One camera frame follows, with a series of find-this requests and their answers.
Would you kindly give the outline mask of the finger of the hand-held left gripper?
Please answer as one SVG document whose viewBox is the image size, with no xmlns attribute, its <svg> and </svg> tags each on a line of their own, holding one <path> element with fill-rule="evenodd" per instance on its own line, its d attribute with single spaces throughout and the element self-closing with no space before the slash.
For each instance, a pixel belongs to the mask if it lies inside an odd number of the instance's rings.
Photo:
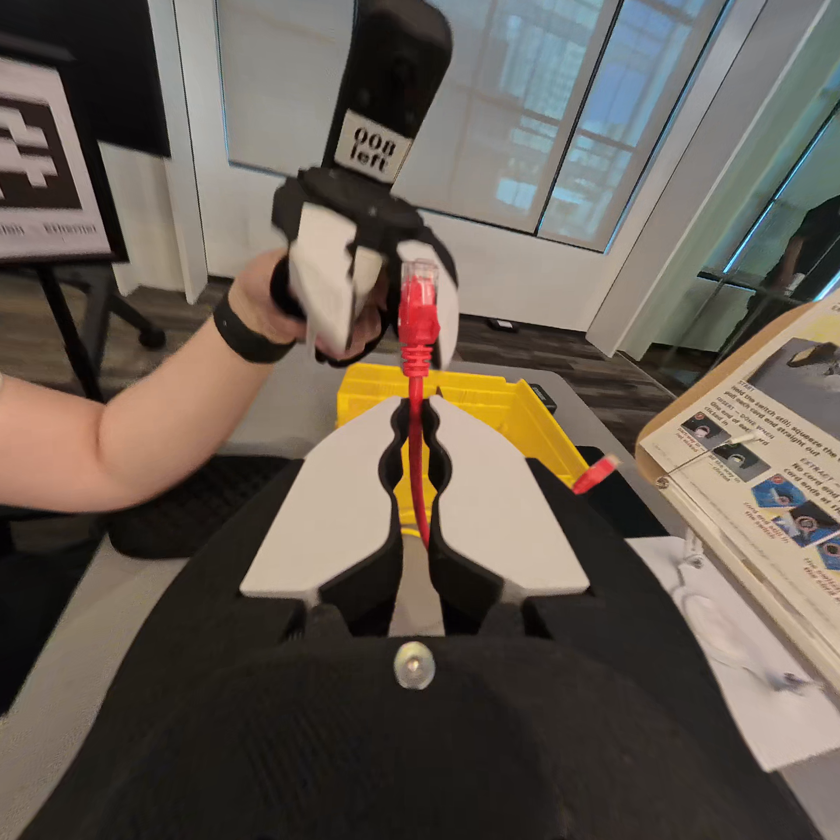
<svg viewBox="0 0 840 840">
<path fill-rule="evenodd" d="M 360 353 L 380 335 L 375 289 L 385 260 L 365 246 L 352 255 L 356 234 L 348 218 L 304 203 L 289 245 L 290 290 L 305 316 L 306 343 L 322 353 Z"/>
<path fill-rule="evenodd" d="M 439 333 L 433 367 L 445 371 L 455 357 L 459 336 L 459 288 L 455 261 L 439 239 L 410 239 L 396 247 L 402 266 L 423 260 L 437 269 L 436 303 Z"/>
</svg>

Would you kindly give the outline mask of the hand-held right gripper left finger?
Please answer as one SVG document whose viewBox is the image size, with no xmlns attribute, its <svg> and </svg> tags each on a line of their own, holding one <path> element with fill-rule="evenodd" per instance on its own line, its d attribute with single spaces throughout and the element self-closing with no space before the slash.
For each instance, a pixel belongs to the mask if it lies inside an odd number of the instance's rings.
<svg viewBox="0 0 840 840">
<path fill-rule="evenodd" d="M 399 396 L 324 438 L 302 460 L 240 594 L 334 606 L 356 634 L 386 634 L 403 577 L 404 444 Z"/>
</svg>

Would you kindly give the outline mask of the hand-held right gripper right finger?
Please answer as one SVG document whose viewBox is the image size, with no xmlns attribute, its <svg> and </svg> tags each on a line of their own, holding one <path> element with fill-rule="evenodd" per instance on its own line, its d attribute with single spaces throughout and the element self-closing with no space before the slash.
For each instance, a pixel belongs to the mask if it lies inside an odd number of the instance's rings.
<svg viewBox="0 0 840 840">
<path fill-rule="evenodd" d="M 433 395 L 427 448 L 428 569 L 447 635 L 476 633 L 498 605 L 587 592 L 583 565 L 513 444 Z"/>
</svg>

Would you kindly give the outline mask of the person's left forearm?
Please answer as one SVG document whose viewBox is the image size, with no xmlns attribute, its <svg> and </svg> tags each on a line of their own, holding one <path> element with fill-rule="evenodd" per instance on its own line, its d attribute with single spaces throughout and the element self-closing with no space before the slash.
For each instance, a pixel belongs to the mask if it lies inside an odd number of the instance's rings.
<svg viewBox="0 0 840 840">
<path fill-rule="evenodd" d="M 217 452 L 270 373 L 209 320 L 105 404 L 3 374 L 1 503 L 79 513 L 147 501 Z"/>
</svg>

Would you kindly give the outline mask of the black sign stand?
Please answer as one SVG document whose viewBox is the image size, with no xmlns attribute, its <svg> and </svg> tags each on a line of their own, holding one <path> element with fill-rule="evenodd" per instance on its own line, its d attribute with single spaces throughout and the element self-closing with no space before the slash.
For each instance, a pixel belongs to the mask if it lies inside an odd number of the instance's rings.
<svg viewBox="0 0 840 840">
<path fill-rule="evenodd" d="M 105 402 L 99 377 L 111 317 L 132 327 L 138 333 L 141 347 L 147 350 L 165 347 L 165 331 L 135 309 L 119 292 L 112 264 L 87 267 L 37 264 L 34 272 L 58 327 L 70 368 L 86 398 L 97 403 Z M 80 328 L 70 312 L 63 286 L 80 291 L 85 298 Z"/>
</svg>

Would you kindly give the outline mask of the black mesh office chair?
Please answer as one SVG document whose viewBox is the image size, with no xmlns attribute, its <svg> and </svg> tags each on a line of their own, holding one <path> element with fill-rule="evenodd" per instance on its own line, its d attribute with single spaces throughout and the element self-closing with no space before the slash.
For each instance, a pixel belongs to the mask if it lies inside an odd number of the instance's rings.
<svg viewBox="0 0 840 840">
<path fill-rule="evenodd" d="M 267 455 L 217 455 L 158 497 L 102 517 L 111 546 L 135 560 L 189 558 L 290 463 Z"/>
</svg>

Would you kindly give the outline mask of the black computer monitor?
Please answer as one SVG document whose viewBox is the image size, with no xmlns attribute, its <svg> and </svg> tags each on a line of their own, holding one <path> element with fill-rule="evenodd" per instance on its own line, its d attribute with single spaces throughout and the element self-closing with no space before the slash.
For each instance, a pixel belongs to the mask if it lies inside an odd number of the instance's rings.
<svg viewBox="0 0 840 840">
<path fill-rule="evenodd" d="M 72 55 L 97 141 L 170 157 L 148 2 L 2 1 L 1 29 Z"/>
</svg>

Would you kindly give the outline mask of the laminated instruction sheet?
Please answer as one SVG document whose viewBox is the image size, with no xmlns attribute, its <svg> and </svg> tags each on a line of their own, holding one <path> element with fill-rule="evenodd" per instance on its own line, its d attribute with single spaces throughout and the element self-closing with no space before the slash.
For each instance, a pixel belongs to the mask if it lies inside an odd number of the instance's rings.
<svg viewBox="0 0 840 840">
<path fill-rule="evenodd" d="M 839 688 L 839 295 L 774 320 L 635 448 L 704 545 Z"/>
</svg>

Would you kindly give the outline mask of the person's dark pants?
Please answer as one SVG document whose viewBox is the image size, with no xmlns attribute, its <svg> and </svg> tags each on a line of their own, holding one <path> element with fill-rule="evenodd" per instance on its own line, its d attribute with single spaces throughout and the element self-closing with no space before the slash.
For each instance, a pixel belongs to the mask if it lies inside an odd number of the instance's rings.
<svg viewBox="0 0 840 840">
<path fill-rule="evenodd" d="M 13 705 L 103 537 L 96 514 L 2 508 L 1 712 Z"/>
</svg>

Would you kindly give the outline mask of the black and white marker sign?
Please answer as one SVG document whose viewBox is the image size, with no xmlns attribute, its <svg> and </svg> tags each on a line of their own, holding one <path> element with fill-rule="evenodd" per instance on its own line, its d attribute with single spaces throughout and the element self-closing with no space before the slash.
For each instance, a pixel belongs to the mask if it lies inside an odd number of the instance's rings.
<svg viewBox="0 0 840 840">
<path fill-rule="evenodd" d="M 2 266 L 129 260 L 74 58 L 2 33 Z"/>
</svg>

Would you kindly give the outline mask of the person's left hand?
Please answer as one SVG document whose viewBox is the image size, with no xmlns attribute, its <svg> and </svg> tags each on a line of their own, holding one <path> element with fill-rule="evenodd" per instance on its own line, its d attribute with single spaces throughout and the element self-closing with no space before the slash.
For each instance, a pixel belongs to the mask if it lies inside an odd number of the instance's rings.
<svg viewBox="0 0 840 840">
<path fill-rule="evenodd" d="M 277 305 L 271 295 L 271 282 L 287 275 L 288 258 L 283 248 L 258 255 L 236 277 L 229 292 L 232 309 L 252 330 L 270 341 L 302 343 L 307 335 L 305 318 L 292 315 Z M 389 280 L 384 269 L 355 320 L 350 344 L 343 351 L 332 350 L 316 341 L 315 356 L 321 364 L 343 368 L 372 352 L 386 331 L 385 310 Z"/>
</svg>

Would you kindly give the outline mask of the yellow plastic bin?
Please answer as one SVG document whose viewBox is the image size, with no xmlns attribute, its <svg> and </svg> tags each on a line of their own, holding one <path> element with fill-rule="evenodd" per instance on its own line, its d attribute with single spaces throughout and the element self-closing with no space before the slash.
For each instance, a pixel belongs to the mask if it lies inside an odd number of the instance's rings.
<svg viewBox="0 0 840 840">
<path fill-rule="evenodd" d="M 537 459 L 567 487 L 588 470 L 581 453 L 539 399 L 530 384 L 502 376 L 430 371 L 425 398 L 442 397 L 492 427 L 527 459 Z M 337 395 L 341 427 L 384 400 L 408 397 L 408 380 L 398 367 L 358 363 L 344 374 Z"/>
</svg>

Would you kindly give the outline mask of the large glass window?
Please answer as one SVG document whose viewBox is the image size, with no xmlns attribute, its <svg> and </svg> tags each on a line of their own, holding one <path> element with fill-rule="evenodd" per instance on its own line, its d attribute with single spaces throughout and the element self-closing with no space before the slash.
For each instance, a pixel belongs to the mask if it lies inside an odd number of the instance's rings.
<svg viewBox="0 0 840 840">
<path fill-rule="evenodd" d="M 443 1 L 454 54 L 396 180 L 421 208 L 608 250 L 729 2 Z M 319 163 L 352 2 L 216 2 L 227 157 Z"/>
</svg>

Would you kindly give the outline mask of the black wristband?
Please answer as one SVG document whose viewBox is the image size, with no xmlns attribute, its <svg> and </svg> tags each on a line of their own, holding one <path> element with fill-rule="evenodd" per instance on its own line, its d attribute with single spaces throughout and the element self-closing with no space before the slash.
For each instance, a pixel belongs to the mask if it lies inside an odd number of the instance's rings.
<svg viewBox="0 0 840 840">
<path fill-rule="evenodd" d="M 288 355 L 297 344 L 295 340 L 288 343 L 272 342 L 248 327 L 232 309 L 228 291 L 213 311 L 213 322 L 227 347 L 251 364 L 275 364 Z"/>
</svg>

